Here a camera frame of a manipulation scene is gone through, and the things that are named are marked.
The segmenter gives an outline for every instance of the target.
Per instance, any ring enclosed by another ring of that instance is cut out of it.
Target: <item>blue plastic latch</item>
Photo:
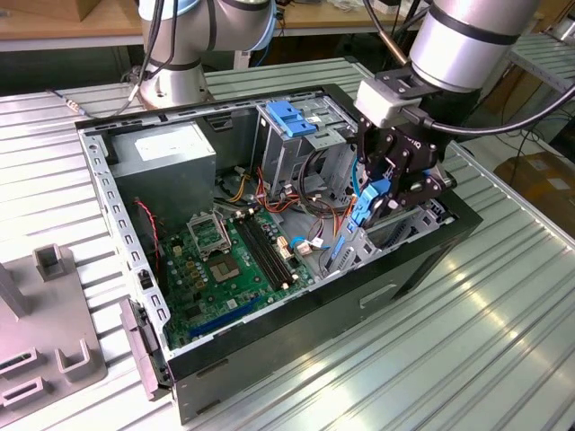
[[[344,242],[345,242],[345,238],[343,236],[341,236],[340,240],[338,241],[335,248],[333,249],[332,259],[335,259],[337,257],[338,253],[341,250],[341,246],[343,245]]]
[[[358,202],[353,207],[351,220],[361,226],[371,214],[371,205],[380,196],[387,193],[391,183],[389,180],[378,180],[370,183],[361,193]]]
[[[317,126],[305,121],[301,110],[288,101],[272,101],[266,109],[289,137],[304,136],[317,132]]]

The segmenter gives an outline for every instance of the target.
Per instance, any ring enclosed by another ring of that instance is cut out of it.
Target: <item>aluminum profile table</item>
[[[575,82],[575,46],[547,34],[522,36],[508,59],[557,92],[566,92]]]
[[[336,83],[343,59],[208,75],[218,99]],[[113,112],[129,89],[65,92]],[[180,429],[170,397],[146,400],[119,319],[129,295],[73,121],[47,94],[0,99],[0,260],[69,246],[109,374],[7,430]],[[452,146],[457,194],[484,219],[415,292],[193,420],[187,429],[566,430],[575,418],[575,243]]]

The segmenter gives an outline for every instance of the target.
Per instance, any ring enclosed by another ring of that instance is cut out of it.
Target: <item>ram slot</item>
[[[281,290],[284,283],[288,285],[293,283],[291,274],[270,245],[259,224],[253,219],[248,219],[236,222],[235,227],[274,290]]]

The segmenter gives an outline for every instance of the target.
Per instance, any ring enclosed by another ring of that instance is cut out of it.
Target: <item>motherboard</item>
[[[164,239],[171,348],[312,285],[305,264],[284,244],[265,210],[228,219],[203,215]]]

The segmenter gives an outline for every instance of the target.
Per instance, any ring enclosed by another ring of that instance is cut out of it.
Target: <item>cardboard box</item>
[[[0,7],[80,22],[98,3],[100,0],[0,0]]]
[[[495,169],[509,184],[516,158]],[[551,153],[519,157],[512,187],[575,238],[575,171]]]

